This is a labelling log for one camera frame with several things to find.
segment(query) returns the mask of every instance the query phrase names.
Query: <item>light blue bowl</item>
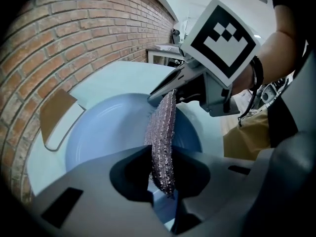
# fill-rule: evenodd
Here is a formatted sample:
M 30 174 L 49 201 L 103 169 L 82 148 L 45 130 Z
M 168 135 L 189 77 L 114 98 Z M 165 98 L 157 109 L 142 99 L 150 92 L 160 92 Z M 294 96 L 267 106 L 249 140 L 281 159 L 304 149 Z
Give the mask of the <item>light blue bowl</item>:
M 147 94 L 129 93 L 108 98 L 87 110 L 71 131 L 66 149 L 66 171 L 79 164 L 144 145 L 145 132 L 155 107 L 147 102 Z M 188 118 L 176 111 L 172 144 L 193 152 L 201 152 L 196 130 Z M 176 200 L 167 198 L 153 184 L 154 210 L 165 223 L 175 216 Z

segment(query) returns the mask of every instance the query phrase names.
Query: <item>black bracelet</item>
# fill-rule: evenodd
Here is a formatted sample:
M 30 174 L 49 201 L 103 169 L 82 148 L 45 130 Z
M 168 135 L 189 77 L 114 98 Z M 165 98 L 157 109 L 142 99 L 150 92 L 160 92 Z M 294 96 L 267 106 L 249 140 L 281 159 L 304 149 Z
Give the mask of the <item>black bracelet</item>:
M 250 61 L 250 65 L 254 72 L 254 86 L 250 89 L 251 91 L 257 90 L 263 83 L 263 68 L 260 59 L 255 55 Z

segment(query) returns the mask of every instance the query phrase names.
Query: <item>white wall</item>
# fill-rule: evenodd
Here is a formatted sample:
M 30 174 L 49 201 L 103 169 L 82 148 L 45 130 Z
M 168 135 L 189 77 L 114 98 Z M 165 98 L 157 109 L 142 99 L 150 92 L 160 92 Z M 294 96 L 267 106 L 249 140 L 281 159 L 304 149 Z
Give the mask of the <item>white wall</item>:
M 189 16 L 188 28 L 194 24 L 203 9 L 211 0 L 166 0 L 170 8 L 176 14 L 178 23 L 175 28 L 181 31 L 187 25 Z M 263 39 L 266 39 L 276 27 L 275 16 L 272 6 L 272 1 L 268 0 L 265 4 L 259 0 L 220 0 L 231 8 L 252 30 L 257 32 Z

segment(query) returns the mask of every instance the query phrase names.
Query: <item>person's arm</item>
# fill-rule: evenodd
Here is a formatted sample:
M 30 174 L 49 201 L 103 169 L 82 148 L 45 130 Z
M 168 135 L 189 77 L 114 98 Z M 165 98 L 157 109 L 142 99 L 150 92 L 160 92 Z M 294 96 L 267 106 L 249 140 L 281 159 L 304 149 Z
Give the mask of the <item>person's arm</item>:
M 257 56 L 262 67 L 263 84 L 276 81 L 294 71 L 301 56 L 301 39 L 298 40 L 295 19 L 291 9 L 285 5 L 275 6 L 276 32 L 261 46 Z M 233 83 L 233 95 L 253 86 L 253 70 L 250 65 Z

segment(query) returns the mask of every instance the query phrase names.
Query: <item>brick wall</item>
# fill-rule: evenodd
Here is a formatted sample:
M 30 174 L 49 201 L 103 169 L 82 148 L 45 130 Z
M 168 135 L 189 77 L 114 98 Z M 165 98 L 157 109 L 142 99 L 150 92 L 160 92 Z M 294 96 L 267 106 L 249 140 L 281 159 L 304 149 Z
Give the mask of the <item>brick wall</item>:
M 157 0 L 29 0 L 0 48 L 1 173 L 28 203 L 25 161 L 39 108 L 106 64 L 147 61 L 145 49 L 170 41 L 174 20 Z

